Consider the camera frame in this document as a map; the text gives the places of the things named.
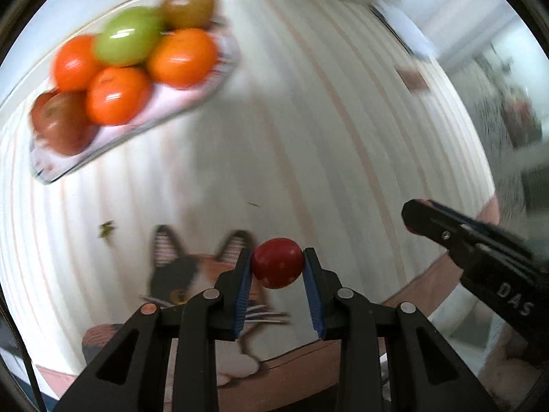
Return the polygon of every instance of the orange tomato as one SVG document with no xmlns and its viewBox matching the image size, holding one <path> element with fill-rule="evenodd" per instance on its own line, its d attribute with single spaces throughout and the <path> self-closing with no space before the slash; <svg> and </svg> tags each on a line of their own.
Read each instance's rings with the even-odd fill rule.
<svg viewBox="0 0 549 412">
<path fill-rule="evenodd" d="M 191 28 L 164 37 L 151 53 L 147 70 L 156 82 L 186 89 L 204 80 L 218 61 L 218 48 L 204 30 Z"/>
<path fill-rule="evenodd" d="M 153 83 L 141 68 L 105 68 L 90 84 L 88 117 L 100 125 L 123 125 L 134 118 L 153 95 Z"/>
<path fill-rule="evenodd" d="M 79 35 L 56 55 L 51 73 L 61 91 L 84 91 L 103 66 L 92 53 L 94 35 Z"/>
</svg>

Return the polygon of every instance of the cat whisker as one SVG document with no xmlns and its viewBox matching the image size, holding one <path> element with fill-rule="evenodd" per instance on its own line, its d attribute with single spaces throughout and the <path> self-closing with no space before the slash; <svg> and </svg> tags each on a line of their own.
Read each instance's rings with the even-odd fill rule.
<svg viewBox="0 0 549 412">
<path fill-rule="evenodd" d="M 157 299 L 156 297 L 152 297 L 152 296 L 139 296 L 139 298 L 141 300 L 144 300 L 145 302 L 155 302 L 157 304 L 160 304 L 161 306 L 163 307 L 175 307 L 175 304 L 172 304 L 170 302 L 166 302 L 165 300 L 162 300 L 162 299 Z"/>
<path fill-rule="evenodd" d="M 246 319 L 245 323 L 290 323 L 286 319 Z"/>
<path fill-rule="evenodd" d="M 247 313 L 246 318 L 256 318 L 257 316 L 287 316 L 286 313 L 279 313 L 276 311 L 262 311 L 259 313 Z"/>
<path fill-rule="evenodd" d="M 267 305 L 251 305 L 246 308 L 246 311 L 262 310 L 263 308 L 267 308 Z"/>
</svg>

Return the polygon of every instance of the tomato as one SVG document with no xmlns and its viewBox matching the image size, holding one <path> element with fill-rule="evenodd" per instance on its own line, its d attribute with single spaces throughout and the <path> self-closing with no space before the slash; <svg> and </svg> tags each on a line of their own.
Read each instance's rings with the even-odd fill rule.
<svg viewBox="0 0 549 412">
<path fill-rule="evenodd" d="M 164 0 L 160 12 L 174 30 L 210 27 L 215 0 Z"/>
<path fill-rule="evenodd" d="M 147 70 L 153 81 L 177 89 L 200 83 L 218 61 L 218 47 L 204 30 L 192 28 L 164 37 L 151 53 Z"/>
<path fill-rule="evenodd" d="M 56 55 L 51 73 L 61 91 L 84 91 L 103 68 L 92 53 L 94 35 L 79 35 Z"/>
<path fill-rule="evenodd" d="M 31 111 L 35 130 L 61 155 L 78 155 L 91 144 L 99 130 L 86 116 L 85 101 L 83 92 L 50 92 L 41 94 L 35 102 Z"/>
<path fill-rule="evenodd" d="M 153 95 L 153 83 L 140 68 L 108 67 L 90 84 L 88 116 L 100 125 L 123 125 L 133 119 Z"/>
<path fill-rule="evenodd" d="M 106 65 L 145 62 L 162 38 L 164 24 L 156 8 L 134 6 L 118 12 L 97 36 L 93 52 Z"/>
<path fill-rule="evenodd" d="M 38 137 L 42 137 L 42 132 L 48 125 L 48 120 L 44 116 L 44 105 L 56 94 L 59 94 L 59 89 L 54 88 L 51 91 L 47 91 L 38 96 L 31 108 L 31 125 Z"/>
<path fill-rule="evenodd" d="M 252 273 L 265 288 L 284 288 L 294 282 L 305 266 L 299 245 L 289 238 L 273 238 L 252 253 Z"/>
</svg>

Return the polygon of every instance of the blue gripper pad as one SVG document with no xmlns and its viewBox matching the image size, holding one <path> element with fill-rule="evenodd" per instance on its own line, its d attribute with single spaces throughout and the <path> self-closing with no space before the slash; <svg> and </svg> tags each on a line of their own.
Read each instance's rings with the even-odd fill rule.
<svg viewBox="0 0 549 412">
<path fill-rule="evenodd" d="M 252 253 L 249 254 L 244 264 L 244 270 L 242 271 L 242 277 L 237 292 L 237 298 L 234 302 L 234 322 L 233 322 L 233 334 L 234 338 L 238 338 L 242 329 L 244 328 L 244 322 L 246 320 L 246 311 L 248 310 L 248 298 L 250 297 L 250 289 L 252 287 L 252 270 L 251 270 Z"/>
<path fill-rule="evenodd" d="M 312 273 L 311 263 L 306 254 L 305 267 L 303 268 L 303 282 L 305 283 L 305 291 L 307 293 L 307 301 L 309 304 L 309 311 L 311 312 L 312 326 L 318 333 L 320 339 L 324 339 L 326 336 L 326 326 L 324 324 L 324 307 L 322 300 L 320 299 L 320 293 L 318 292 L 318 286 L 316 285 L 315 278 Z"/>
</svg>

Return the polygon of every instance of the green tomato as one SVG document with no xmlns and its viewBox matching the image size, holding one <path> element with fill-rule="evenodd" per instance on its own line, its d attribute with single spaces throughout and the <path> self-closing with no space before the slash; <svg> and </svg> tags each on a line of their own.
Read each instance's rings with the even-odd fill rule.
<svg viewBox="0 0 549 412">
<path fill-rule="evenodd" d="M 160 41 L 164 25 L 155 8 L 136 6 L 116 15 L 93 45 L 101 62 L 129 66 L 144 62 Z"/>
</svg>

